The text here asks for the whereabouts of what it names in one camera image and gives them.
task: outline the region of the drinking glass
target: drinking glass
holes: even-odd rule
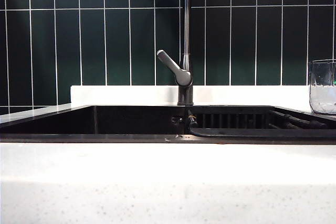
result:
[[[309,103],[315,113],[336,115],[336,60],[310,63]]]

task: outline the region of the faucet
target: faucet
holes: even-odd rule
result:
[[[193,103],[193,68],[190,59],[190,11],[191,0],[184,0],[184,53],[178,65],[164,50],[159,50],[157,58],[174,74],[178,84],[177,105],[192,106]]]

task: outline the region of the faucet handle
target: faucet handle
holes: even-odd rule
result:
[[[185,87],[192,83],[191,73],[187,70],[181,69],[165,51],[159,50],[156,55],[157,58],[175,74],[178,85]]]

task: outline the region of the backsplash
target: backsplash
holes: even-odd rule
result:
[[[70,102],[72,85],[175,85],[183,0],[0,0],[0,114]],[[335,0],[192,0],[195,85],[306,85],[334,57]]]

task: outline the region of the black sink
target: black sink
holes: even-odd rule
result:
[[[0,140],[11,134],[336,141],[336,119],[273,106],[86,106],[0,125]]]

